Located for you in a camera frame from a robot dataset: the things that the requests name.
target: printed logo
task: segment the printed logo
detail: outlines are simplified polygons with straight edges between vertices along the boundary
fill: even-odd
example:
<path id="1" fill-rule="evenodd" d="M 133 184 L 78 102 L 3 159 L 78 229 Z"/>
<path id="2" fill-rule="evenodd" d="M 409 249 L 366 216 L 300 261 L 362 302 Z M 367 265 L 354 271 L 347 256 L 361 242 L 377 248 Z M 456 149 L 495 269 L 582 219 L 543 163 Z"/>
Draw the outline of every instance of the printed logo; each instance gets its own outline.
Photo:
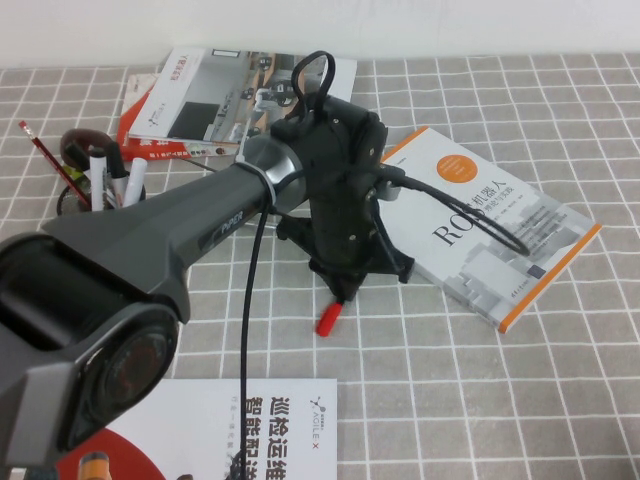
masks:
<path id="1" fill-rule="evenodd" d="M 320 404 L 322 397 L 318 397 L 318 400 L 309 400 L 313 409 L 313 427 L 312 432 L 312 444 L 313 450 L 320 449 L 320 434 L 324 432 L 325 412 L 327 407 Z"/>
<path id="2" fill-rule="evenodd" d="M 159 125 L 160 115 L 162 115 L 162 112 L 164 112 L 164 109 L 166 106 L 167 104 L 162 102 L 160 106 L 153 111 L 151 116 L 147 119 L 147 123 L 149 124 L 150 127 L 154 125 L 157 127 Z"/>
<path id="3" fill-rule="evenodd" d="M 182 71 L 184 70 L 184 66 L 187 64 L 188 59 L 188 55 L 180 56 L 180 59 L 178 59 L 178 63 L 176 63 L 176 67 L 173 69 L 173 73 L 171 74 L 172 82 L 180 80 L 180 75 L 182 75 Z"/>
<path id="4" fill-rule="evenodd" d="M 238 223 L 240 223 L 240 220 L 242 220 L 242 216 L 243 215 L 244 215 L 244 212 L 242 210 L 240 210 L 233 217 L 231 217 L 229 220 L 227 220 L 225 223 L 223 223 L 222 224 L 222 233 L 225 233 L 228 230 L 231 230 L 231 227 L 234 227 Z"/>

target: white wall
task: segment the white wall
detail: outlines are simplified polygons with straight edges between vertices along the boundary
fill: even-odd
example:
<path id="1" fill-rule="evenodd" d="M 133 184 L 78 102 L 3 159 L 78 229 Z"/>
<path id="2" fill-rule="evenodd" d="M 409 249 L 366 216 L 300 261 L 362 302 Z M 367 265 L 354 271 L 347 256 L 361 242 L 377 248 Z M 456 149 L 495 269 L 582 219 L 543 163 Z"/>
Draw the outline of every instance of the white wall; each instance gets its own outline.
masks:
<path id="1" fill-rule="evenodd" d="M 640 50 L 638 0 L 0 0 L 0 67 L 154 64 L 173 45 L 348 57 Z"/>

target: black bracket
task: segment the black bracket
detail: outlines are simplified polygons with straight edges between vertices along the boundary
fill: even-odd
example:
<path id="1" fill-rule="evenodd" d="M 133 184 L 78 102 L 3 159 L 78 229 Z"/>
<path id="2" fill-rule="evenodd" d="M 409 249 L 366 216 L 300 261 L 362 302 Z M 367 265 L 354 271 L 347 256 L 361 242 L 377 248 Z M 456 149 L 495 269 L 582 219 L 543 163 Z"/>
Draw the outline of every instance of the black bracket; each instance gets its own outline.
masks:
<path id="1" fill-rule="evenodd" d="M 353 268 L 338 267 L 320 258 L 310 218 L 283 215 L 276 228 L 280 240 L 291 240 L 311 257 L 309 268 L 320 275 L 339 303 L 353 300 L 369 273 L 397 275 L 401 283 L 407 283 L 413 273 L 415 260 L 391 243 L 380 218 L 378 200 L 370 197 L 369 203 L 374 228 L 361 245 L 364 260 Z"/>

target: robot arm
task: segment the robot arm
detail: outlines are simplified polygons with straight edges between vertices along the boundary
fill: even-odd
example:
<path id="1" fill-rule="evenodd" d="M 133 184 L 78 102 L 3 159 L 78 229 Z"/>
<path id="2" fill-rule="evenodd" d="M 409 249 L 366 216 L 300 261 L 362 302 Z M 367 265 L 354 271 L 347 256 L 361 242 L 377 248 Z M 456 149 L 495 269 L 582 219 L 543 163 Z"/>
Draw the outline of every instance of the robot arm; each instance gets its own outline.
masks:
<path id="1" fill-rule="evenodd" d="M 155 387 L 179 322 L 189 319 L 187 268 L 265 206 L 282 215 L 278 237 L 309 254 L 341 303 L 369 273 L 401 282 L 411 275 L 413 259 L 393 247 L 379 216 L 378 197 L 395 180 L 473 215 L 442 192 L 401 181 L 397 169 L 380 173 L 386 127 L 327 96 L 331 68 L 318 93 L 303 97 L 297 75 L 324 54 L 294 69 L 296 108 L 269 134 L 246 140 L 245 162 L 132 207 L 58 217 L 44 234 L 0 244 L 0 479 L 8 467 L 53 465 Z M 310 218 L 287 215 L 307 200 Z"/>

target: white marker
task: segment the white marker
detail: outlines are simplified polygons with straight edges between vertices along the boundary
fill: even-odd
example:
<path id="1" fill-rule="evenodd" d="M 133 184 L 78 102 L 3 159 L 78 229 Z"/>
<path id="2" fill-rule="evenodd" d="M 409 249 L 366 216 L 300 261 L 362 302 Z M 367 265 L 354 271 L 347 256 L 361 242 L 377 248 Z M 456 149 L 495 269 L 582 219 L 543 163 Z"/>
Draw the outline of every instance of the white marker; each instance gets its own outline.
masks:
<path id="1" fill-rule="evenodd" d="M 147 161 L 144 158 L 134 158 L 131 163 L 129 183 L 124 194 L 123 207 L 128 207 L 140 201 L 142 186 L 144 185 L 144 175 L 147 173 Z"/>
<path id="2" fill-rule="evenodd" d="M 120 145 L 117 142 L 111 142 L 104 151 L 107 154 L 107 166 L 111 174 L 111 186 L 116 196 L 116 208 L 121 208 L 124 203 L 124 194 L 127 191 L 127 171 L 122 163 L 122 154 L 120 153 Z"/>
<path id="3" fill-rule="evenodd" d="M 107 158 L 101 148 L 92 148 L 89 154 L 91 211 L 101 212 L 104 210 L 104 174 L 107 170 Z"/>

